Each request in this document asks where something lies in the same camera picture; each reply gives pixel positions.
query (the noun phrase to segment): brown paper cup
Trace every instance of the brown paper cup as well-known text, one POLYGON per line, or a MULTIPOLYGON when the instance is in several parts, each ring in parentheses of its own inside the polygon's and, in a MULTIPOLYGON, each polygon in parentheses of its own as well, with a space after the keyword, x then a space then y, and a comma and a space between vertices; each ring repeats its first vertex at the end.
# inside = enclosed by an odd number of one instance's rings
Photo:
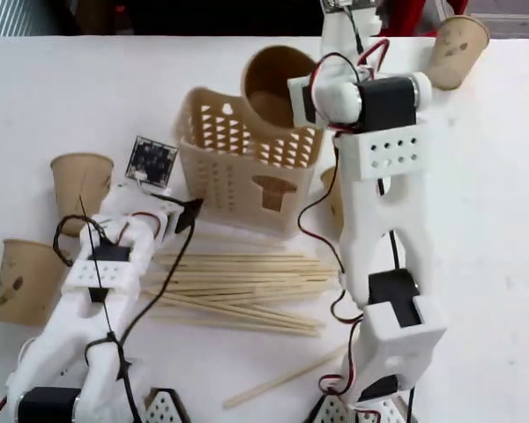
POLYGON ((458 88, 489 41, 490 33, 479 20, 465 15, 446 19, 425 72, 433 86, 442 90, 458 88))
POLYGON ((293 128, 294 116, 287 81, 305 77, 314 61, 300 50, 272 46, 250 60, 242 76, 242 96, 263 120, 281 128, 293 128))
POLYGON ((54 306, 63 262, 46 244, 4 240, 0 270, 0 322, 43 326, 54 306))
MULTIPOLYGON (((329 189, 332 184, 333 174, 335 173, 335 167, 327 169, 321 175, 321 182, 324 184, 325 189, 329 189)), ((341 198, 341 187, 339 186, 339 175, 335 178, 335 185, 333 191, 329 195, 329 202, 332 205, 332 213, 335 221, 335 228, 337 234, 341 234, 343 231, 343 225, 345 220, 343 219, 343 199, 341 198)))
MULTIPOLYGON (((114 162, 108 157, 85 152, 65 154, 51 161, 60 218, 82 215, 80 197, 88 216, 97 213, 109 191, 113 168, 114 162)), ((78 236, 83 226, 82 221, 69 220, 63 234, 78 236)))

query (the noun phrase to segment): robotic arm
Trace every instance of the robotic arm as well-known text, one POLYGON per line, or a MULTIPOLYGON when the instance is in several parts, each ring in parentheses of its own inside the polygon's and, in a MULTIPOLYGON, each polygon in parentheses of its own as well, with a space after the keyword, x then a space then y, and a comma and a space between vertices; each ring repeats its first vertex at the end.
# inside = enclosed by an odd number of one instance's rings
MULTIPOLYGON (((380 30, 374 2, 322 0, 322 5, 323 55, 337 51, 351 63, 362 62, 357 45, 380 30)), ((430 104, 431 84, 419 72, 376 78, 367 64, 353 69, 333 63, 324 65, 321 79, 312 74, 314 86, 304 77, 288 81, 288 88, 296 126, 346 129, 334 138, 345 216, 340 239, 345 271, 339 282, 364 319, 350 360, 354 371, 345 357, 336 390, 349 386, 341 399, 363 404, 415 386, 446 330, 443 312, 429 295, 432 251, 422 207, 430 140, 417 112, 430 104), (377 184, 383 178, 391 179, 391 189, 381 196, 377 184), (375 246, 390 231, 403 243, 405 265, 369 274, 375 246)))

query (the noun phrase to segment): white tabletop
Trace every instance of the white tabletop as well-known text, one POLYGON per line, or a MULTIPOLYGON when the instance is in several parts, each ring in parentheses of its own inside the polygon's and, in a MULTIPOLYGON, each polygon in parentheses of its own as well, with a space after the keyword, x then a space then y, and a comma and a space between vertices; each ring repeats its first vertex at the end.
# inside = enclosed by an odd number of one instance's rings
MULTIPOLYGON (((319 50, 314 38, 0 39, 0 260, 3 238, 51 242, 52 158, 99 152, 121 175, 137 134, 170 141, 192 87, 238 94, 243 65, 273 43, 319 50)), ((422 70, 431 44, 392 41, 385 70, 422 70)), ((423 422, 529 421, 529 41, 492 41, 461 89, 435 95, 428 230, 435 293, 451 325, 420 382, 415 413, 423 422)), ((331 163, 324 149, 318 171, 331 163)), ((180 169, 174 175, 180 192, 180 169)), ((316 178, 310 196, 319 190, 316 178)), ((291 244, 326 254, 300 235, 291 244)), ((377 253, 373 271, 390 268, 387 240, 377 253)), ((153 366, 153 386, 177 389, 194 422, 302 421, 318 399, 318 376, 338 361, 234 410, 221 403, 344 342, 348 328, 327 312, 336 294, 299 306, 327 322, 318 339, 145 319, 126 352, 153 366)), ((0 323, 0 397, 34 333, 0 323)))

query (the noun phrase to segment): black wire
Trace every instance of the black wire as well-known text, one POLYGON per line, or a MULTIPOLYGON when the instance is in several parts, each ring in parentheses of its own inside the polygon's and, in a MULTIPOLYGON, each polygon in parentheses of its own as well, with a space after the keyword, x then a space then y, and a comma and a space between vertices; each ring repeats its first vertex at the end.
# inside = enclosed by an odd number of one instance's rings
POLYGON ((311 209, 312 207, 315 207, 316 205, 322 203, 333 191, 333 187, 335 186, 335 181, 336 181, 336 178, 337 178, 337 171, 339 169, 339 149, 337 147, 334 147, 334 148, 335 148, 335 170, 333 172, 332 183, 330 184, 329 189, 327 190, 327 192, 321 198, 319 198, 317 201, 314 201, 312 204, 307 205, 306 207, 304 207, 302 209, 302 211, 300 211, 300 214, 298 215, 298 228, 302 232, 304 232, 307 236, 311 236, 312 238, 315 238, 316 240, 319 240, 319 241, 323 242, 325 245, 327 245, 327 247, 330 248, 330 250, 332 251, 333 255, 337 259, 337 262, 339 263, 339 268, 341 269, 341 273, 345 273, 345 266, 343 265, 343 262, 341 261, 341 259, 339 257, 339 254, 337 254, 337 250, 335 250, 335 247, 333 247, 333 244, 331 244, 329 241, 327 241, 323 236, 320 236, 318 234, 314 234, 314 233, 304 229, 304 227, 302 226, 303 214, 305 212, 307 212, 309 209, 311 209))
POLYGON ((409 400, 407 401, 407 419, 406 423, 412 423, 412 416, 414 414, 414 396, 415 396, 415 387, 409 391, 409 400))
MULTIPOLYGON (((378 180, 378 190, 380 191, 381 196, 385 194, 384 181, 382 179, 378 180)), ((398 244, 396 243, 396 234, 394 233, 394 231, 390 231, 390 244, 391 244, 391 252, 392 252, 392 255, 394 256, 394 268, 398 270, 399 269, 398 244)))
POLYGON ((182 260, 184 253, 186 252, 186 249, 190 245, 190 241, 192 241, 192 237, 194 236, 194 230, 196 229, 196 220, 193 219, 190 225, 190 231, 188 232, 188 237, 186 238, 186 241, 183 244, 183 247, 178 252, 178 255, 176 256, 175 262, 173 263, 172 268, 168 272, 167 278, 162 284, 162 287, 160 288, 159 293, 145 306, 145 308, 133 319, 133 321, 130 323, 130 325, 127 327, 127 329, 123 332, 122 335, 122 345, 125 344, 125 341, 127 340, 127 337, 130 335, 131 331, 137 324, 139 320, 155 305, 155 303, 160 299, 160 297, 163 296, 163 294, 167 291, 168 283, 170 282, 170 279, 175 274, 176 268, 178 267, 178 264, 182 260))
POLYGON ((354 39, 356 41, 356 51, 360 56, 362 55, 362 53, 364 53, 364 47, 362 46, 361 35, 359 34, 359 28, 357 28, 356 23, 354 22, 353 11, 351 11, 351 9, 349 9, 348 7, 344 7, 343 11, 351 20, 351 25, 353 25, 354 39))
POLYGON ((81 216, 78 214, 71 214, 69 216, 65 216, 61 219, 59 224, 56 226, 55 230, 55 236, 53 237, 53 250, 57 254, 57 256, 63 261, 65 265, 68 267, 71 267, 73 265, 73 261, 70 258, 67 258, 63 251, 59 248, 59 237, 61 236, 61 233, 63 232, 64 226, 69 220, 82 220, 83 222, 94 226, 94 229, 98 232, 98 235, 100 236, 101 240, 103 240, 108 245, 113 245, 113 242, 106 236, 106 232, 104 231, 104 228, 95 220, 92 220, 88 218, 86 215, 81 216))
MULTIPOLYGON (((78 198, 80 201, 80 208, 82 209, 82 214, 86 218, 86 227, 88 228, 88 237, 90 239, 90 247, 92 249, 92 259, 94 261, 94 267, 96 268, 96 276, 98 278, 98 286, 100 289, 103 289, 101 276, 100 276, 100 269, 98 268, 98 260, 96 259, 96 250, 94 248, 94 241, 92 237, 92 229, 90 228, 91 225, 91 219, 88 219, 86 216, 86 210, 85 205, 82 202, 82 197, 78 198)), ((108 314, 108 306, 106 305, 106 301, 102 301, 102 306, 104 307, 104 313, 106 314, 106 322, 108 323, 108 335, 105 339, 94 341, 91 344, 86 346, 85 349, 85 359, 86 363, 88 362, 87 353, 88 350, 98 344, 107 343, 107 342, 113 342, 117 347, 117 355, 120 361, 120 374, 123 378, 123 386, 125 388, 125 394, 127 396, 128 403, 130 404, 131 414, 133 415, 133 422, 134 423, 142 423, 141 422, 141 416, 139 415, 138 407, 135 404, 135 399, 133 398, 133 390, 131 389, 131 382, 130 382, 130 375, 128 373, 129 363, 125 360, 125 354, 123 352, 123 347, 120 342, 118 342, 117 337, 115 336, 114 331, 112 330, 112 324, 109 321, 109 314, 108 314)))

